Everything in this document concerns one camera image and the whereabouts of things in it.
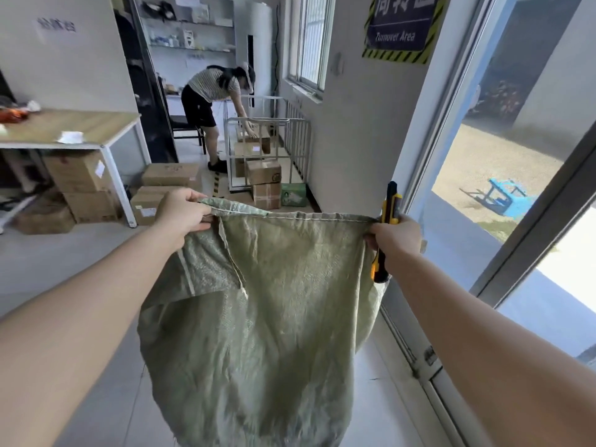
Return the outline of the sliding glass door frame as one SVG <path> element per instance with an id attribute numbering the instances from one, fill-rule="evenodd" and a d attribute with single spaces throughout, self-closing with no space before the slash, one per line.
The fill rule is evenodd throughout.
<path id="1" fill-rule="evenodd" d="M 428 260 L 596 373 L 596 0 L 454 1 L 403 210 Z"/>

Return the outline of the large cardboard box under table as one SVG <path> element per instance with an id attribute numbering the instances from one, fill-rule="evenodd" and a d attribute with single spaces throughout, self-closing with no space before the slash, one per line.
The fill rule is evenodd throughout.
<path id="1" fill-rule="evenodd" d="M 55 186 L 62 193 L 108 191 L 113 187 L 98 150 L 58 150 L 42 156 Z"/>

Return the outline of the person's left hand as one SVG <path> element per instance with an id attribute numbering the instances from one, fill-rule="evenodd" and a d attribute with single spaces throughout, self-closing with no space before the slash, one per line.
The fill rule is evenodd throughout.
<path id="1" fill-rule="evenodd" d="M 212 216 L 212 208 L 205 205 L 205 194 L 189 187 L 168 192 L 160 201 L 154 221 L 154 229 L 168 240 L 173 250 L 183 247 L 189 227 L 204 216 Z"/>

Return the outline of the white standing air conditioner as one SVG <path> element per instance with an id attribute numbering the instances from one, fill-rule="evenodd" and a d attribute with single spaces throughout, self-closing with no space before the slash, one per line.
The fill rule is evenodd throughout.
<path id="1" fill-rule="evenodd" d="M 256 74 L 253 84 L 256 96 L 272 96 L 272 49 L 272 8 L 262 2 L 250 2 L 247 4 L 247 57 Z"/>

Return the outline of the white metal cage trolley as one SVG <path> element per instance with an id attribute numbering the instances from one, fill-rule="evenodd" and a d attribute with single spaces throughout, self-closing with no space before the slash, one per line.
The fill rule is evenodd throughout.
<path id="1" fill-rule="evenodd" d="M 242 104 L 248 118 L 237 115 L 233 102 L 227 100 L 222 107 L 222 157 L 227 161 L 228 191 L 248 191 L 245 178 L 234 176 L 234 143 L 237 141 L 235 126 L 241 125 L 250 135 L 257 127 L 266 127 L 271 136 L 271 153 L 260 160 L 276 159 L 282 168 L 282 183 L 308 183 L 309 158 L 312 129 L 299 107 L 288 99 L 278 96 L 242 96 Z"/>

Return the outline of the person's right hand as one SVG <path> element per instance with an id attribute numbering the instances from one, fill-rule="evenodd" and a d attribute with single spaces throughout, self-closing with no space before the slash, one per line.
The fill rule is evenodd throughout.
<path id="1" fill-rule="evenodd" d="M 377 241 L 386 257 L 386 270 L 392 277 L 420 276 L 423 239 L 421 227 L 416 221 L 403 216 L 398 225 L 383 223 Z"/>

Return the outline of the cardboard box with white label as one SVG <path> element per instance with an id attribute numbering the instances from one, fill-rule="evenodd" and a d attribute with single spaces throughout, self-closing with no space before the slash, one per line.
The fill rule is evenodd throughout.
<path id="1" fill-rule="evenodd" d="M 131 208 L 138 226 L 152 225 L 162 198 L 180 186 L 142 186 L 130 199 Z"/>

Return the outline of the cardboard box in trolley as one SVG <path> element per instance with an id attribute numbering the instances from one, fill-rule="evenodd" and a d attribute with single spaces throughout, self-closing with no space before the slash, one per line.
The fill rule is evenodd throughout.
<path id="1" fill-rule="evenodd" d="M 262 157 L 262 148 L 256 142 L 235 142 L 234 143 L 234 176 L 236 178 L 245 178 L 247 174 L 246 164 L 256 161 Z"/>
<path id="2" fill-rule="evenodd" d="M 241 125 L 235 126 L 237 141 L 236 156 L 264 156 L 271 153 L 271 136 L 266 127 L 257 127 L 255 135 L 247 133 Z"/>

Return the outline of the window with white frame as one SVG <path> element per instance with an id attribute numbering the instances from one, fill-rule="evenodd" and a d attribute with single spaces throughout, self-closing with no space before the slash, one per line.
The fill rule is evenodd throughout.
<path id="1" fill-rule="evenodd" d="M 336 0 L 283 0 L 283 77 L 323 99 Z"/>

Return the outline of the yellow black utility knife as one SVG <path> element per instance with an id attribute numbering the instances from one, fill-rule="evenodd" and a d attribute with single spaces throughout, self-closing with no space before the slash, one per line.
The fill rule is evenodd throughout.
<path id="1" fill-rule="evenodd" d="M 387 185 L 386 198 L 383 203 L 381 223 L 398 225 L 403 196 L 398 193 L 398 186 L 395 181 Z M 385 267 L 385 254 L 377 248 L 376 256 L 371 267 L 371 277 L 376 284 L 383 284 L 389 280 L 389 273 Z"/>

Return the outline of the blue sign with striped border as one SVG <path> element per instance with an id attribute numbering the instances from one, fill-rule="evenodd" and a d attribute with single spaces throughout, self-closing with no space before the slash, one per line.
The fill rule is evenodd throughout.
<path id="1" fill-rule="evenodd" d="M 450 0 L 372 0 L 362 58 L 428 65 Z"/>

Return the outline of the wall shelf with items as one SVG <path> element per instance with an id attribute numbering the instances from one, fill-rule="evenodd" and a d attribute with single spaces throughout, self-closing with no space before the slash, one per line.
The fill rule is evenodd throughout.
<path id="1" fill-rule="evenodd" d="M 234 0 L 134 0 L 153 68 L 178 94 L 209 65 L 235 67 Z"/>

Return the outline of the flat cardboard box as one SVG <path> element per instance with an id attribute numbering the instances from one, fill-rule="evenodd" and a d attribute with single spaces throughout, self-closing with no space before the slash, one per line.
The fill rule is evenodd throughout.
<path id="1" fill-rule="evenodd" d="M 189 187 L 203 191 L 198 163 L 152 163 L 143 172 L 141 182 L 146 187 Z"/>

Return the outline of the low cardboard box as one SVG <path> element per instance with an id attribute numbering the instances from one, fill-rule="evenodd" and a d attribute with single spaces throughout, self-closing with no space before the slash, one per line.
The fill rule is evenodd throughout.
<path id="1" fill-rule="evenodd" d="M 76 225 L 63 194 L 48 191 L 21 211 L 12 225 L 26 235 L 69 233 Z"/>

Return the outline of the small taped cardboard box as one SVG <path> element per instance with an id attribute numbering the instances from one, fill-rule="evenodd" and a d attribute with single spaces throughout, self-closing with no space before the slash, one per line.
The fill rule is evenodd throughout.
<path id="1" fill-rule="evenodd" d="M 250 185 L 281 183 L 282 168 L 277 160 L 253 160 L 246 164 L 247 178 Z"/>
<path id="2" fill-rule="evenodd" d="M 276 210 L 281 208 L 281 183 L 266 183 L 251 186 L 253 205 L 257 209 Z"/>

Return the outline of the person's right forearm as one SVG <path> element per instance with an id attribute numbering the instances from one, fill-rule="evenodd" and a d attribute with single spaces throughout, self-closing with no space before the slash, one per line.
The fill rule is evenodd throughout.
<path id="1" fill-rule="evenodd" d="M 596 447 L 596 372 L 420 254 L 386 254 L 414 316 L 495 447 Z"/>

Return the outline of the green woven sack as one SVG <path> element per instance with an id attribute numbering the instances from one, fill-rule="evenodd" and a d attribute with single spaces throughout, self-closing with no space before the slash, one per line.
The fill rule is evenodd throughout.
<path id="1" fill-rule="evenodd" d="M 164 420 L 181 447 L 339 447 L 387 288 L 376 219 L 203 203 L 214 226 L 185 237 L 138 319 Z"/>

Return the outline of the person's left forearm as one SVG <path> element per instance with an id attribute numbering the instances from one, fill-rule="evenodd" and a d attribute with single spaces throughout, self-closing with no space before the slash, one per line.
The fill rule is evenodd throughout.
<path id="1" fill-rule="evenodd" d="M 0 447 L 52 447 L 183 245 L 181 227 L 153 225 L 0 320 Z"/>

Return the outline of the black chair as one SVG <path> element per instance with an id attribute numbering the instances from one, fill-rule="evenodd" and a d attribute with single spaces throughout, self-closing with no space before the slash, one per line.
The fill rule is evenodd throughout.
<path id="1" fill-rule="evenodd" d="M 207 156 L 207 148 L 205 142 L 205 133 L 200 127 L 191 125 L 184 115 L 171 115 L 168 106 L 168 99 L 163 80 L 157 74 L 157 81 L 161 92 L 161 98 L 165 107 L 166 115 L 168 116 L 168 123 L 172 136 L 174 139 L 196 139 L 198 145 L 201 147 L 203 154 Z"/>

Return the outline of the blue plastic stool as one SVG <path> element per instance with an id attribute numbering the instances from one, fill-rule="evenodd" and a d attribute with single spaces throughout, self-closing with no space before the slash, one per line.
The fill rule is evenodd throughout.
<path id="1" fill-rule="evenodd" d="M 490 188 L 478 201 L 484 207 L 503 217 L 521 220 L 538 199 L 537 196 L 530 195 L 523 186 L 512 179 L 490 178 L 488 183 Z"/>

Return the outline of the green printed carton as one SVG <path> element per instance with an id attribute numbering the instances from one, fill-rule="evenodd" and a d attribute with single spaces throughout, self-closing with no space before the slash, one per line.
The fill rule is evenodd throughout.
<path id="1" fill-rule="evenodd" d="M 308 205 L 305 183 L 282 183 L 280 203 L 283 207 L 306 207 Z"/>

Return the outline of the wooden table with white legs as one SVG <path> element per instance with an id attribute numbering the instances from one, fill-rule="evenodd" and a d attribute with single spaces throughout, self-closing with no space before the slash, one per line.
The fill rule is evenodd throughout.
<path id="1" fill-rule="evenodd" d="M 127 224 L 138 223 L 117 169 L 111 147 L 134 129 L 138 150 L 145 165 L 151 164 L 150 153 L 137 112 L 80 111 L 48 109 L 30 114 L 17 124 L 9 124 L 0 133 L 0 150 L 98 150 L 106 170 L 115 184 Z"/>

